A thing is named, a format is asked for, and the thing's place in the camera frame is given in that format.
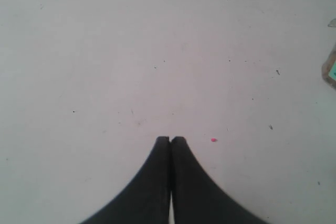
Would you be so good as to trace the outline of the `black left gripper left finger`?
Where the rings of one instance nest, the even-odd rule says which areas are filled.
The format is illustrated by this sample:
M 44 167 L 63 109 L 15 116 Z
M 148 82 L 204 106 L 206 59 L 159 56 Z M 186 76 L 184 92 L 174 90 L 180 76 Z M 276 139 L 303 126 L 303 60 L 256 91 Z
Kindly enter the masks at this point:
M 134 178 L 83 223 L 169 223 L 170 175 L 170 140 L 159 136 Z

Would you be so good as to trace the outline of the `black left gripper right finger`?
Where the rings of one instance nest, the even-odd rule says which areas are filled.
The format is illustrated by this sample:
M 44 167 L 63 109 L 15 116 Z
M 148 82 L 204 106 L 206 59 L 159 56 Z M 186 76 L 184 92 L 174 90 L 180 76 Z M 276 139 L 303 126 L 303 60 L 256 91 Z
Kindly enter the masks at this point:
M 218 187 L 181 136 L 171 140 L 171 193 L 175 223 L 265 223 Z

